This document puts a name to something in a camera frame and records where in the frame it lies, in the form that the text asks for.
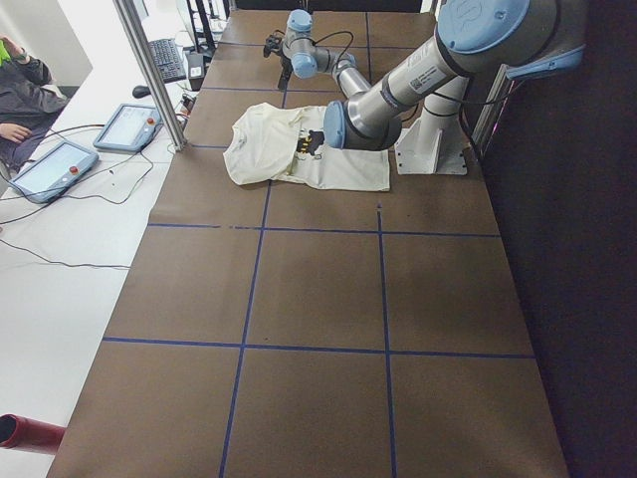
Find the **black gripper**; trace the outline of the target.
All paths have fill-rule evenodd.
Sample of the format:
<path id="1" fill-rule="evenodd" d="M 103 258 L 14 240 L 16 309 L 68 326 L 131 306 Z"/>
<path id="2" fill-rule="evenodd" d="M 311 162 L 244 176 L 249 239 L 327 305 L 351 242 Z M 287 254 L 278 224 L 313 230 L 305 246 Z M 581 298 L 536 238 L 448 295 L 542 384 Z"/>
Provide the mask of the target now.
<path id="1" fill-rule="evenodd" d="M 263 56 L 269 58 L 271 55 L 278 57 L 283 56 L 283 41 L 284 36 L 278 33 L 270 34 L 264 43 Z M 278 90 L 285 91 L 288 87 L 290 80 L 290 69 L 287 66 L 282 66 L 282 72 L 278 80 Z"/>

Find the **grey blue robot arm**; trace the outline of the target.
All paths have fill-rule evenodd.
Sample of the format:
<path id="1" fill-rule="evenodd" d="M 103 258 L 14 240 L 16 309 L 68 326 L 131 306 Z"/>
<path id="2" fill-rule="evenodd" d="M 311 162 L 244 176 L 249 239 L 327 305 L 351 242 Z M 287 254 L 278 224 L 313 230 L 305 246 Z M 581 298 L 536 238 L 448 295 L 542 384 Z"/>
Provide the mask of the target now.
<path id="1" fill-rule="evenodd" d="M 311 37 L 312 15 L 290 13 L 282 36 L 270 36 L 264 54 L 281 57 L 286 75 L 332 76 L 345 101 L 323 117 L 327 144 L 383 150 L 401 133 L 400 114 L 457 77 L 505 65 L 508 78 L 526 80 L 569 71 L 585 47 L 585 1 L 464 0 L 442 4 L 433 36 L 371 85 L 353 57 L 321 47 Z"/>

